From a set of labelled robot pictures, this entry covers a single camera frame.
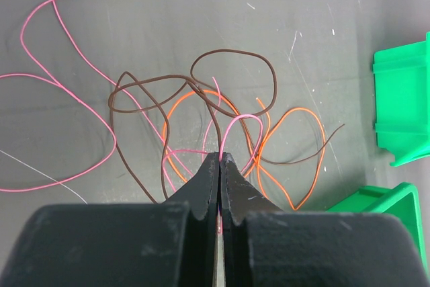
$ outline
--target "pink cable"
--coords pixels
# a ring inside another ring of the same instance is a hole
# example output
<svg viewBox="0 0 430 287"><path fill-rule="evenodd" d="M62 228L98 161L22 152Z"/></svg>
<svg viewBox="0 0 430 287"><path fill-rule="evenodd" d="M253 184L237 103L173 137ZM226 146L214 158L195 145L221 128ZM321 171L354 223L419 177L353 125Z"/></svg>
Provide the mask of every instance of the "pink cable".
<svg viewBox="0 0 430 287"><path fill-rule="evenodd" d="M228 133L230 132L231 127L233 126L233 124L239 120L239 119L243 119L243 118L253 118L256 119L256 121L258 121L260 123L260 135L258 136L258 140L257 140L257 144L255 145L253 154L251 155L251 158L249 159L248 163L246 164L246 166L241 170L241 173L243 173L243 171L248 168L248 166L251 164L255 153L257 152L257 148L260 145L260 141L261 141L261 137L263 136L263 123L261 122L260 119L258 119L256 116L254 116L253 114L241 114L240 116L237 116L236 118L234 118L233 120L231 120L230 124L228 125L227 129L226 129L226 133L224 134L224 138L222 139L221 142L221 147L220 147L220 161L222 159L222 153L224 151L224 146L226 143L226 139L228 136Z"/></svg>
<svg viewBox="0 0 430 287"><path fill-rule="evenodd" d="M215 78L212 77L212 80L214 80L215 86L216 86L216 90L218 92L218 107L221 105L221 91L220 91L220 87L218 86L218 83L216 82ZM203 145L202 145L202 150L204 151L204 147L206 145L206 139L208 137L208 133L209 133L209 129L211 127L211 125L214 123L213 119L210 119L209 121L209 125L208 128L206 129L206 132L204 134L204 138L203 138Z"/></svg>
<svg viewBox="0 0 430 287"><path fill-rule="evenodd" d="M220 161L221 161L221 159L222 159L222 152L223 152L223 150L224 150L224 146L225 146L225 143L226 143L226 139L227 139L228 133L230 132L231 127L233 126L233 124L234 124L237 120L239 120L239 119L243 119L243 118L253 118L253 119L256 119L256 121L258 121L258 122L259 122L259 124L260 124L260 133L259 133L259 136L258 136L257 144L255 145L255 148L254 148L253 154L251 155L251 158L249 159L248 163L247 163L247 164L245 165L245 167L241 170L241 173L243 173L243 172L244 172L244 170L246 170L246 169L248 168L248 166L250 165L251 161L253 160L253 158L254 158L254 156L255 156L255 153L257 152L258 146L260 145L261 137L263 136L263 123L261 122L261 120L260 120L260 119L258 119L258 118L257 118L256 116L254 116L253 114L241 114L240 116L237 116L236 118L234 118L233 120L231 120L230 124L228 125L228 127L227 127L227 129L226 129L226 133L224 134L224 137L222 138L221 147L220 147ZM208 152L205 152L205 151L197 151L197 150L195 150L195 149L177 149L177 150L174 150L174 151L171 151L171 152L167 153L167 154L164 156L163 161L162 161L163 173L164 173L165 177L167 178L167 181L169 182L169 184L170 184L170 186L172 187L172 190L173 190L174 192L176 192L176 188L175 188L175 186L173 185L173 182L171 181L171 179L170 179L170 177L169 177L169 174L167 173L167 171L166 171L166 168L165 168L164 164L165 164L165 162L166 162L167 158L169 158L169 156L170 156L170 155L175 154L175 153L185 153L185 152L186 152L186 153L198 153L198 154L203 154L203 155L207 155L207 154L208 154Z"/></svg>
<svg viewBox="0 0 430 287"><path fill-rule="evenodd" d="M45 3L43 3L43 4L41 4L41 5L39 5L37 8L35 8L35 10L33 10L33 12L30 14L30 17L29 18L31 18L34 14L35 14L35 12L36 11L38 11L38 9L39 8L42 8L42 7L44 7L45 5L47 5L48 3L51 3L52 2L52 6L54 7L54 10L55 10L55 14L56 14L56 16L57 16L57 18L58 18L58 21L60 22L60 24L61 24L61 26L62 26L62 28L63 28L63 30L64 30L64 32L66 33L66 35L69 37L69 40L71 41L71 43L72 43L72 45L73 45L73 47L75 47L75 50L78 52L78 54L81 56L81 58L94 70L94 71L96 71L97 73L99 73L103 78L105 78L106 80L108 80L110 83L112 83L113 85L116 85L116 83L113 81L113 80L111 80L107 75L105 75L103 72L101 72L93 63L91 63L90 61L89 61L89 59L82 53L82 51L81 51L81 49L77 46L77 44L76 44L76 42L75 42L75 39L72 37L72 35L70 34L70 32L69 32L69 30L67 29L67 27L66 27L66 25L65 25L65 23L63 22L63 20L62 20L62 18L61 18L61 15L60 15L60 12L58 11L58 8L57 8L57 6L56 6L56 2L55 2L56 0L49 0L49 1L45 1ZM128 97L136 104L136 106L138 107L138 109L142 109L142 107L140 106L140 104L137 102L137 100L128 92L128 91L124 91L127 95L128 95ZM157 128L155 127L155 125L151 122L151 120L149 119L149 117L147 116L147 114L145 113L145 112L142 112L143 113L143 116L145 117L145 119L148 121L148 123L150 124L150 126L153 128L153 130L155 131L155 133L157 134L157 136L160 138L160 140L162 141L162 143L164 144L164 139L163 139L163 137L161 136L161 134L158 132L158 130L157 130ZM179 159L178 159L178 157L176 156L176 155L173 155L175 158L176 158L176 160L179 162L179 164L190 174L190 175L193 175L192 174L192 172L182 163L182 161L180 161Z"/></svg>
<svg viewBox="0 0 430 287"><path fill-rule="evenodd" d="M166 167L164 166L166 159L169 158L170 155L173 155L175 153L198 153L198 154L203 154L203 155L207 155L208 153L205 151L197 151L195 149L176 149L174 151L171 151L170 153L167 153L164 158L163 158L163 162L162 162L162 166L163 166L163 172L165 177L167 178L167 181L169 181L170 186L172 187L172 190L174 192L176 192L176 188L173 185L173 182L170 180L169 174L166 171Z"/></svg>
<svg viewBox="0 0 430 287"><path fill-rule="evenodd" d="M26 27L27 27L27 25L28 25L28 23L30 22L30 20L31 20L31 18L33 17L33 15L40 9L40 8L42 8L42 7L44 7L45 5L47 5L48 3L51 3L51 2L53 2L54 3L54 6L55 6L55 2L54 2L55 0L48 0L48 1L45 1L45 2L43 2L42 4L40 4L39 6L37 6L32 12L31 12L31 14L27 17L27 19L26 19L26 21L24 22L24 25L22 26L22 29L21 29L21 34L20 34L20 36L19 36L19 38L20 38L20 40L21 40L21 45L23 46L23 49L25 50L25 52L28 54L28 56L52 79L52 81L49 81L49 80L47 80L47 79L45 79L45 78L43 78L43 77L39 77L39 76L36 76L36 75L31 75L31 74L27 74L27 73L10 73L10 74L6 74L6 75L0 75L0 79L3 79L3 78L6 78L6 77L32 77L32 78L34 78L34 79L38 79L38 80L41 80L41 81L44 81L44 82L47 82L47 83L49 83L49 84L51 84L51 85L55 85L55 86L57 86L57 87L59 87L59 88L61 88L63 91L65 91L66 93L68 93L73 99L75 99L77 102L79 102L80 104L82 104L84 107L86 107L91 113L93 113L98 119L100 119L100 121L103 123L103 125L109 130L109 132L111 133L111 135L112 135L112 138L113 138L113 140L114 140L114 145L113 145L113 147L112 147L112 150L107 154L107 156L106 157L104 157L101 161L99 161L98 163L96 163L95 165L93 165L92 167L90 167L90 168L88 168L88 169L86 169L85 171L83 171L83 172L81 172L81 173L78 173L78 174L76 174L76 175L74 175L74 176L72 176L72 177L69 177L69 178L66 178L66 179L63 179L63 180L60 180L60 181L58 181L58 182L55 182L55 183L50 183L50 184L46 184L46 185L42 185L42 186L36 186L36 187L33 187L33 188L25 188L25 189L6 189L6 188L0 188L0 192L9 192L9 193L16 193L16 192L29 192L29 191L34 191L34 190L41 190L41 189L44 189L44 188L49 188L49 187L51 187L51 186L55 186L55 185L60 185L60 184L62 184L62 183L66 183L66 182L68 182L68 181L71 181L72 179L76 179L76 178L78 178L78 177L81 177L81 176L83 176L83 175L85 175L85 174L87 174L87 173L89 173L90 171L93 171L95 168L97 168L97 167L99 167L101 164L103 164L105 161L107 161L111 156L112 156L112 154L114 153L114 151L115 151L115 145L116 145L116 136L115 136L115 134L114 134L114 132L112 131L112 129L109 127L109 125L108 125L108 123L93 109L93 108L91 108L88 104L86 104L84 101L82 101L81 99L79 99L71 90L69 90L69 89L67 89L64 85L62 85L49 71L48 71L48 69L47 68L45 68L43 65L42 65L42 63L40 63L33 55L32 55L32 53L28 50L28 48L27 48L27 46L26 46L26 44L25 44L25 42L24 42L24 32L25 32L25 30L26 30ZM65 25L64 25L64 23L61 21L61 23L62 23L62 26L63 26L63 28L64 28L64 30L65 30L65 32L69 35L69 38L72 40L72 42L73 42L73 44L74 44L74 46L75 46L75 48L78 50L78 52L79 52L79 54L87 61L87 63L89 63L90 64L90 66L91 67L93 67L94 69L95 69L95 67L93 66L93 65L91 65L91 63L83 56L83 54L82 54L82 52L79 50L79 48L77 48L77 46L76 46L76 44L75 44L75 42L73 41L73 39L71 38L71 36L70 36L70 33L69 33L69 31L65 28ZM108 81L110 81L111 83L113 83L113 84L115 84L111 79L109 79L106 75L104 75L101 71L99 71L99 70L97 70L96 69L96 71L100 74L100 75L102 75L103 77L105 77L105 79L107 79ZM135 102L135 103L137 103L136 102L136 100L128 93L128 95L133 99L133 101ZM146 119L150 122L150 124L151 124L151 126L155 129L155 131L157 132L157 130L156 130L156 128L155 128L155 126L151 123L151 121L146 117ZM180 162L180 164L189 172L189 173L191 173L191 171L190 170L188 170L186 167L185 167L185 165L183 165L183 163L177 158L177 160Z"/></svg>

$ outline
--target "orange wire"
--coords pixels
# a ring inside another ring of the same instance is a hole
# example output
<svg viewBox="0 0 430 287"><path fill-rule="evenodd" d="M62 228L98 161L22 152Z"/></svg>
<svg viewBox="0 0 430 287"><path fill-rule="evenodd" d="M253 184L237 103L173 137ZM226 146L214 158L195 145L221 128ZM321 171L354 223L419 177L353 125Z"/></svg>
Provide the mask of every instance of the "orange wire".
<svg viewBox="0 0 430 287"><path fill-rule="evenodd" d="M212 90L204 90L205 93L209 93L212 95L216 95L218 96L218 92L212 91ZM167 118L170 119L172 113L176 110L177 106L183 101L185 100L187 97L192 96L193 94L196 94L194 91L190 91L188 93L186 93L185 95L183 95L182 97L180 97L175 104L173 105L173 107L170 109L169 113L167 114ZM223 100L223 102L225 102L234 112L235 114L238 116L240 113L239 111L223 96L221 95L221 99ZM265 109L265 106L263 105L263 103L261 102L261 100L259 98L257 98L257 101L259 102L260 106ZM254 163L252 164L252 166L247 170L246 174L244 175L244 177L247 177L252 170L254 169L254 167L257 167L257 180L258 180L258 184L261 190L261 193L263 193L263 195L269 199L267 197L267 194L264 190L263 184L261 182L261 176L260 176L260 169L272 180L273 183L275 183L275 185L284 193L285 197L287 198L288 203L290 204L292 210L297 211L299 208L301 208L303 206L303 204L309 199L310 195L313 193L314 188L316 186L316 182L318 180L318 176L319 176L319 172L320 172L320 168L321 168L321 164L324 158L324 154L325 154L325 147L322 148L321 150L321 156L320 159L318 160L318 164L316 166L316 172L315 172L315 176L314 176L314 180L312 182L312 185L308 191L308 193L305 195L305 197L301 200L301 202L295 206L291 200L290 195L288 194L288 192L285 190L285 188L282 186L282 184L280 182L278 182L276 180L276 178L274 178L266 169L264 169L264 167L260 164L261 162L261 156L263 154L263 150L265 145L267 144L267 141L270 139L271 135L278 129L278 127L281 125L281 123L285 120L285 118L287 116L289 116L292 112L295 111L305 111L308 112L309 114L311 114L315 120L318 122L318 125L320 127L320 131L322 134L322 142L325 143L325 132L324 132L324 128L321 124L321 121L318 119L318 117L316 116L316 114L307 109L307 108L302 108L302 107L297 107L297 108L293 108L291 110L288 110L283 116L282 118L279 120L279 122L273 127L273 129L270 130L270 126L271 126L271 119L270 119L270 115L268 112L266 112L266 116L267 116L267 130L265 133L265 136L263 137L263 141L261 143L261 146L259 147L258 153L255 155L255 157L253 157L254 159ZM166 130L167 130L167 124L164 123L163 124L163 139L165 140L166 137ZM251 144L251 139L248 137L248 134L246 134L247 137L247 144L248 144L248 148L250 151L252 151L252 144ZM170 157L167 157L169 164L172 166L173 170L176 172L176 174L186 183L187 180L186 178L181 174L181 172L178 170L178 168L176 168L174 162L172 161L172 159Z"/></svg>
<svg viewBox="0 0 430 287"><path fill-rule="evenodd" d="M216 92L216 91L212 91L212 90L207 90L207 89L205 89L205 90L203 90L204 91L204 93L209 93L209 94L212 94L212 95L216 95L217 97L218 97L218 92ZM167 114L167 119L170 119L170 117L171 117L171 115L172 115L172 113L176 110L176 108L177 108L177 106L183 101L183 100L185 100L187 97L190 97L190 96L192 96L193 94L196 94L194 91L190 91L190 92L188 92L188 93L186 93L186 94L184 94L182 97L180 97L176 102L175 102L175 104L173 105L173 107L170 109L170 111L169 111L169 113ZM235 114L237 115L237 116L239 116L240 115L240 112L223 96L223 95L221 95L221 99L223 100L223 102L225 102L230 108L231 108L231 110L233 110L234 112L235 112ZM260 99L258 99L257 98L257 101L260 103L260 105L261 106L263 106L263 104L262 104L262 102L260 101ZM270 129L270 116L269 116L269 114L266 112L266 115L267 115L267 120L268 120L268 127L267 127L267 131L266 131L266 134L265 134L265 136L264 136L264 138L263 138L263 140L265 139L265 137L267 136L267 134L268 134L268 132L269 132L269 129ZM163 140L165 140L166 139L166 130L167 130L167 124L166 124L166 122L163 124ZM252 144L251 144L251 139L248 137L248 134L245 134L246 135L246 137L247 137L247 144L248 144L248 148L249 148L249 151L252 153L252 150L253 150L253 148L252 148ZM178 170L178 168L176 167L176 165L174 164L174 162L173 162L173 160L170 158L170 157L167 157L167 160L169 161L169 164L170 164L170 166L173 168L173 170L175 171L175 173L186 183L187 182L187 179L181 174L181 172ZM246 172L246 174L244 175L244 177L247 177L249 174L250 174L250 172L252 172L252 170L253 170L253 168L254 168L254 166L255 166L255 162L256 162L257 160L256 160L256 158L254 157L254 163L252 164L252 166L248 169L248 171ZM264 173L266 173L268 176L271 176L270 175L270 173L269 172L267 172L264 168L263 168L263 166L260 166L260 168L261 168L261 170L264 172Z"/></svg>
<svg viewBox="0 0 430 287"><path fill-rule="evenodd" d="M311 114L315 120L318 122L318 125L320 127L321 130L321 134L322 134L322 141L325 142L325 132L324 132L324 128L321 124L321 121L318 119L318 117L316 116L316 114L314 112L312 112L311 110L307 109L307 108L302 108L302 107L298 107L298 108L293 108L291 110L288 110L281 118L281 120L273 127L272 130L270 130L269 134L266 136L266 138L263 140L262 144L261 144L261 148L259 150L259 154L257 156L257 179L258 179L258 184L259 187L261 188L261 192L263 193L263 195L267 197L267 194L265 193L264 189L263 189L263 185L261 183L261 178L260 178L260 162L261 162L261 155L263 154L263 150L264 150L264 146L266 145L267 141L270 139L271 135L277 130L277 128L281 125L281 123L284 121L284 119L289 116L291 113L295 112L295 111L305 111L308 112L309 114ZM312 192L314 191L316 182L318 180L318 175L320 172L320 168L321 168L321 164L324 158L324 153L325 153L325 147L322 148L321 150L321 157L318 160L318 164L316 166L316 171L315 171L315 176L314 176L314 180L312 182L312 185L308 191L308 193L305 195L305 197L302 199L302 201L295 206L291 200L290 195L287 193L287 191L285 190L285 188L270 174L266 173L267 176L270 177L270 179L281 189L281 191L284 193L284 195L286 196L288 203L290 204L292 210L297 211L299 208L301 208L303 206L303 204L309 199L310 195L312 194Z"/></svg>

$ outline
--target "green plastic container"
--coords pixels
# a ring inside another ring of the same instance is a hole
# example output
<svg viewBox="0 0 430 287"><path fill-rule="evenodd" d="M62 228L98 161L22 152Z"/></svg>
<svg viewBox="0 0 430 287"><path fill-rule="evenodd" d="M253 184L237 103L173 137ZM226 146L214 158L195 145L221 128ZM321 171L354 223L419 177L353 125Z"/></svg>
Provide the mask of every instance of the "green plastic container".
<svg viewBox="0 0 430 287"><path fill-rule="evenodd" d="M375 53L378 146L391 166L430 155L430 32L424 42Z"/></svg>
<svg viewBox="0 0 430 287"><path fill-rule="evenodd" d="M364 186L350 197L334 205L329 212L379 212L397 216L411 234L426 270L423 223L415 185L401 183L392 190Z"/></svg>

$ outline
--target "gray table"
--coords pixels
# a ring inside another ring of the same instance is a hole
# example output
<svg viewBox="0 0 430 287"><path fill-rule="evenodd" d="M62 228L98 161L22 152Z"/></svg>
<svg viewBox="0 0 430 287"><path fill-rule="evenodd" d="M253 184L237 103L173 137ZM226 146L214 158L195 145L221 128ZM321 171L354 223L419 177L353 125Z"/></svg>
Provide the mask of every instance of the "gray table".
<svg viewBox="0 0 430 287"><path fill-rule="evenodd" d="M1 74L20 71L42 75L19 44L25 18L42 1L0 0ZM328 134L346 123L328 146L318 185L303 209L327 209L366 183L394 187L411 181L420 189L425 230L430 232L426 202L430 185L425 178L430 160L396 169L388 165L392 156L377 148L373 131L371 72L375 51L424 39L430 30L430 0L62 0L58 7L83 52L114 79L125 70L141 79L187 74L194 58L215 48L250 50L266 56L276 68L279 81L278 100L271 111L273 120L288 108L305 106L319 115ZM26 40L33 53L67 87L108 118L106 100L112 86L79 58L51 7L36 15ZM266 104L270 100L269 72L254 58L218 54L202 62L196 72L206 81L215 76L242 112L260 109L256 97ZM165 95L179 84L166 81L156 87L160 95ZM139 98L142 104L150 103L143 95ZM100 121L55 87L32 79L1 80L0 100L0 150L50 177L65 178L84 170L112 147L112 139ZM125 96L118 97L118 103L132 107ZM162 126L158 112L149 116ZM208 120L203 103L188 99L172 119L175 126L171 146L198 149ZM220 118L223 127L228 121ZM249 124L256 134L255 123ZM118 116L117 128L131 166L162 200L159 140L138 115ZM316 131L308 116L293 115L273 136L265 155L275 160L308 155L315 150ZM197 135L199 143L194 143ZM208 149L216 149L214 133ZM239 165L244 165L248 154L239 126L233 130L227 150ZM200 156L184 155L182 160L194 171L200 165ZM267 168L298 201L312 181L315 162ZM2 187L50 182L4 154L0 154L0 168ZM179 184L180 180L175 178L175 182ZM68 186L88 202L148 202L117 154ZM288 209L285 198L269 182L267 192L277 205ZM0 265L35 209L80 202L60 186L1 194Z"/></svg>

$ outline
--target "brown wire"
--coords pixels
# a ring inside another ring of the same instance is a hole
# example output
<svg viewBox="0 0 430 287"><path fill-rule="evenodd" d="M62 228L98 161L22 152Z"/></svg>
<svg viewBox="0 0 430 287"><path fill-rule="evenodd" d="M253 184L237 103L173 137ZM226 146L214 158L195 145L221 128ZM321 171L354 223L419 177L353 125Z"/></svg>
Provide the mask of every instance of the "brown wire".
<svg viewBox="0 0 430 287"><path fill-rule="evenodd" d="M134 82L133 83L128 83L128 84L126 84L124 86L120 86L120 81L122 80L122 78L125 75L130 76L134 80ZM164 79L177 79L177 78L178 78L178 75L167 75ZM179 78L180 79L185 79L185 84L189 85L191 87L191 89L193 89L196 92L196 94L198 94L198 95L203 94L203 96L206 97L206 95L204 94L204 92L200 89L200 87L198 86L198 84L196 82L194 82L194 80L192 80L191 78L183 78L183 77L181 77L181 75L179 75ZM145 81L139 81L132 73L129 73L129 72L122 73L120 79L117 82L117 85L115 86L114 91L110 94L109 99L107 101L108 102L107 104L108 104L108 106L110 108L111 125L113 126L113 121L114 121L113 113L114 112L120 112L120 113L123 113L123 114L132 114L132 113L135 113L135 112L144 111L144 109L140 109L140 110L137 110L137 111L136 110L119 110L119 109L116 109L115 106L114 106L115 97L116 97L116 95L117 95L118 92L120 92L123 89L126 89L126 88L128 88L130 86L135 86L135 85L139 86L139 88L141 88L145 92L145 94L151 99L152 102L154 102L155 106L160 110L160 112L163 115L163 118L164 118L164 120L166 122L166 125L167 125L166 140L164 142L163 152L162 152L162 155L161 155L161 160L163 160L164 156L165 156L165 153L166 153L166 150L167 150L167 145L169 144L170 123L169 123L169 119L167 118L167 115L166 115L164 109L161 107L160 103L151 95L151 93L147 89L144 88L143 84L150 83L150 82L145 82ZM207 100L205 100L206 106L208 107L209 113L210 113L210 115L212 117L212 120L214 121L214 125L215 125L215 128L216 128L216 133L217 133L217 136L218 136L218 142L221 142L221 130L220 130L219 123L218 123L218 121L215 118L214 112L211 109L210 104L208 104L208 100L209 99L208 98L206 98L206 99L207 99ZM125 160L124 155L120 151L121 150L119 149L118 152L120 153L121 160L124 163L124 165L126 166L127 170L130 172L131 168L130 168L129 164L127 163L127 161ZM151 199L151 201L154 202L152 196L150 194L148 194L148 190L146 188L144 188L142 182L137 178L136 174L134 174L134 172L130 172L130 174L132 175L132 177L134 178L134 180L137 182L137 184L144 190L145 194L147 194L147 196ZM164 178L164 172L163 172L163 165L161 165L161 187L163 189L163 195L167 199L168 195L167 195L166 186L165 186L165 178Z"/></svg>
<svg viewBox="0 0 430 287"><path fill-rule="evenodd" d="M275 104L276 98L277 98L277 78L276 78L276 73L275 73L275 69L273 68L272 64L264 57L261 56L259 54L255 54L252 52L247 52L247 51L242 51L242 50L231 50L231 49L218 49L218 50L212 50L210 52L206 52L203 53L202 55L200 55L199 57L197 57L197 59L195 59L195 61L193 62L193 64L191 65L191 69L190 69L190 75L191 77L186 77L184 75L164 75L164 76L160 76L160 77L153 77L150 79L146 79L146 80L142 80L139 81L132 73L129 72L124 72L122 73L121 77L118 79L117 85L115 87L115 89L112 91L112 93L109 96L108 99L108 106L110 108L110 122L112 125L112 130L114 131L114 112L117 113L122 113L122 114L131 114L131 113L137 113L137 112L145 112L154 108L157 108L160 113L162 113L163 118L166 122L166 139L163 145L163 152L162 152L162 156L161 156L161 160L164 159L166 150L167 150L167 146L168 146L168 142L169 142L169 137L170 137L170 123L168 120L168 117L164 111L164 109L162 108L162 105L171 101L174 97L176 97L176 95L178 95L184 88L186 85L188 85L200 98L202 98L206 104L206 107L209 110L209 113L211 115L211 118L214 122L215 128L216 128L216 134L217 134L217 138L218 138L218 147L221 144L221 131L220 131L220 127L219 124L215 118L215 115L213 113L212 108L218 110L221 114L224 114L225 116L229 116L231 118L236 117L236 114L233 114L229 111L226 111L224 109L222 109L221 107L218 107L214 102L212 102L207 95L203 92L203 90L200 88L199 85L203 85L205 87L208 87L214 91L217 91L217 89L213 86L211 86L210 84L207 84L199 79L197 79L194 76L194 68L197 65L197 63L204 57L211 55L211 54L215 54L215 53L219 53L219 52L231 52L231 53L236 53L236 54L243 54L243 55L249 55L249 56L254 56L257 58L260 58L262 61L264 61L267 66L269 67L269 70L271 71L272 77L273 77L273 96L272 96L272 100L270 102L270 104L264 108L263 110L254 113L254 116L261 116L262 114L265 114L266 112L268 112L273 105ZM134 82L131 83L127 83L125 85L120 85L121 80L124 78L125 75L128 75L129 77L131 77L133 79ZM144 88L144 84L147 83L153 83L153 82L157 82L157 81L161 81L161 80L165 80L165 79L183 79L184 83L181 87L179 87L179 89L170 97L168 97L167 99L163 100L162 102L158 102L152 95L151 93ZM149 106L149 107L145 107L145 108L141 108L141 109L134 109L134 110L121 110L121 109L117 109L115 108L115 97L118 94L118 92L123 91L129 87L134 87L134 86L139 86L139 88L141 88L146 95L151 99L151 101L154 103L153 106ZM223 94L223 92L221 92L221 95L226 99L226 101L228 101L235 109L236 111L239 111L237 109L237 107L233 104L233 102L225 95ZM245 121L243 119L240 120L242 129L245 133L245 136L247 137L247 140L249 141L249 145L248 149L249 149L249 153L252 154L253 149L255 148L255 144L252 141L249 129L247 127L247 125L245 124ZM274 162L274 161L270 161L267 160L265 158L263 158L262 156L260 156L260 159L263 160L266 163L270 163L272 165L292 165L292 164L297 164L297 163L301 163L303 161L306 161L308 159L313 158L314 156L317 156L327 145L327 143L332 139L332 137L334 136L334 134L344 126L344 124L342 124L340 127L338 127L333 133L332 135L330 135L330 137L328 138L328 140L326 140L323 144L323 146L317 150L317 152L315 152L314 154L312 154L311 156L308 156L306 158L303 158L299 161L292 161L292 162ZM137 184L142 188L142 190L145 192L145 194L150 198L150 200L154 203L156 203L155 199L149 194L148 190L145 188L145 186L142 184L142 182L137 178L136 174L134 174L134 172L131 170L129 164L127 163L126 159L124 158L124 155L122 154L122 151L120 150L119 144L117 143L116 148L118 150L118 153L120 154L121 160L123 162L123 164L126 166L128 172L131 174L131 176L134 178L134 180L137 182ZM165 178L164 178L164 173L163 173L163 166L161 166L161 185L162 185L162 189L163 189L163 195L164 197L167 199L168 195L166 192L166 187L165 187Z"/></svg>

